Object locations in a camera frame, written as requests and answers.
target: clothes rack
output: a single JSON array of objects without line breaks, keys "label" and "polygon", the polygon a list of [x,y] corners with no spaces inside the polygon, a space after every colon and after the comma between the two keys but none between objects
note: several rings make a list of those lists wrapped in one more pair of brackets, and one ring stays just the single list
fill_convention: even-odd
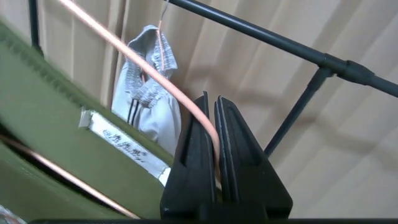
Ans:
[{"label": "clothes rack", "polygon": [[[29,1],[31,29],[32,33],[38,33],[37,9],[35,10],[33,8],[37,6],[35,6],[35,4],[31,4],[31,2],[35,2],[35,0]],[[198,1],[169,0],[169,3],[191,11],[217,23],[223,24],[224,26],[234,29],[236,31],[242,32],[243,34],[270,44],[290,54],[294,54],[320,67],[308,83],[306,90],[302,93],[301,97],[295,103],[294,107],[289,112],[288,116],[285,118],[284,122],[277,130],[270,143],[265,148],[264,153],[267,156],[270,156],[272,154],[272,152],[278,146],[285,134],[292,127],[298,116],[300,116],[307,103],[312,99],[312,96],[315,94],[315,92],[319,88],[321,88],[327,78],[332,77],[334,74],[344,80],[361,85],[368,85],[377,90],[398,97],[397,84],[377,77],[372,71],[356,62],[350,60],[342,60],[332,55],[319,52],[311,47],[300,44],[294,40],[288,39],[282,35],[271,32],[267,29],[244,21],[238,17],[232,16]],[[35,35],[32,36],[32,43],[34,43],[34,38],[36,38]]]}]

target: hanging clothes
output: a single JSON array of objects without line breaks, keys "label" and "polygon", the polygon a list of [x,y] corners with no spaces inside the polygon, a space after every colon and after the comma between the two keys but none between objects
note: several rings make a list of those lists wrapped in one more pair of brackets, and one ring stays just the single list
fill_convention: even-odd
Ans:
[{"label": "hanging clothes", "polygon": [[[161,75],[170,79],[177,69],[172,49],[161,34],[164,70],[157,27],[145,26],[130,43],[135,53],[144,58]],[[148,138],[174,154],[181,132],[178,101],[150,76],[144,74],[133,61],[126,59],[113,97],[112,112],[133,125]]]}]

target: green bag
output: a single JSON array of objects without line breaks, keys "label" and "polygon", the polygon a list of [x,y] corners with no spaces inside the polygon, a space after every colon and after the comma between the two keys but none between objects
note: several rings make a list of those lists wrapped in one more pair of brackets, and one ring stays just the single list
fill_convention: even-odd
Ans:
[{"label": "green bag", "polygon": [[[98,112],[172,165],[170,154],[79,90],[0,21],[0,123],[32,150],[139,217],[159,218],[162,183],[89,129],[78,128],[82,107]],[[4,144],[0,204],[27,222],[123,217],[53,180]]]}]

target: hanger hook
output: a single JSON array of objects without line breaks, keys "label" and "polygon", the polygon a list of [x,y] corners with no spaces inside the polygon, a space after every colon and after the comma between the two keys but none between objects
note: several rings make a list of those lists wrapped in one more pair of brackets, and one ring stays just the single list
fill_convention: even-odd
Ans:
[{"label": "hanger hook", "polygon": [[162,17],[160,18],[160,21],[162,21],[163,20],[163,16],[164,16],[164,14],[166,13],[166,10],[167,10],[167,6],[169,5],[169,0],[167,0],[167,2],[166,2],[166,5],[165,5],[165,7],[164,7],[164,9],[163,9],[163,12],[162,12]]}]

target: curtain fold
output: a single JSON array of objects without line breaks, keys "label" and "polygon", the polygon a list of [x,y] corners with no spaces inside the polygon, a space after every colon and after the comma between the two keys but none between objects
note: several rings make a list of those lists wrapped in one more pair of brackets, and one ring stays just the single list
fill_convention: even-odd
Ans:
[{"label": "curtain fold", "polygon": [[[125,42],[157,25],[165,4],[75,2]],[[398,82],[396,0],[200,2]],[[0,12],[29,38],[27,1],[0,0]],[[39,0],[39,22],[45,57],[109,108],[124,56],[56,1]],[[207,91],[210,102],[235,102],[262,147],[317,69],[173,4],[162,26],[178,63],[172,81],[191,99]],[[367,86],[325,82],[270,158],[294,200],[291,217],[398,217],[397,105]]]}]

